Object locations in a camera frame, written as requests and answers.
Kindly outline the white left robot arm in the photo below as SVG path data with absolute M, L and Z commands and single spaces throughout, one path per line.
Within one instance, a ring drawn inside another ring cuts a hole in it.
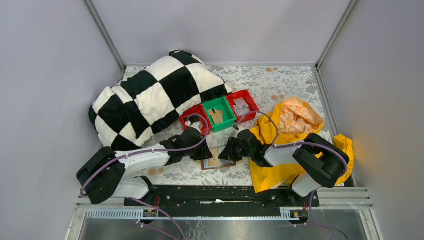
M 146 177 L 133 177 L 138 171 L 179 163 L 183 158 L 202 161 L 212 158 L 206 139 L 197 127 L 189 127 L 151 147 L 114 151 L 102 147 L 77 172 L 82 195 L 93 205 L 111 197 L 142 199 L 152 188 Z

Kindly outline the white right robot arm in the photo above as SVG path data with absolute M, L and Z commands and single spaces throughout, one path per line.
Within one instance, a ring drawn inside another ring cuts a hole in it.
M 219 154 L 221 160 L 236 162 L 242 158 L 250 158 L 260 168 L 299 165 L 305 172 L 294 180 L 291 189 L 301 197 L 320 187 L 333 188 L 348 172 L 350 162 L 346 153 L 316 133 L 293 143 L 267 144 L 247 129 L 230 137 Z

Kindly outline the brown leather card holder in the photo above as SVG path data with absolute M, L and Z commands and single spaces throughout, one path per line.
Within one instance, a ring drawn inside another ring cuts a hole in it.
M 236 166 L 237 163 L 235 161 L 224 160 L 219 158 L 219 155 L 223 152 L 224 148 L 224 146 L 210 148 L 209 151 L 211 152 L 212 157 L 201 161 L 201 169 L 215 170 Z

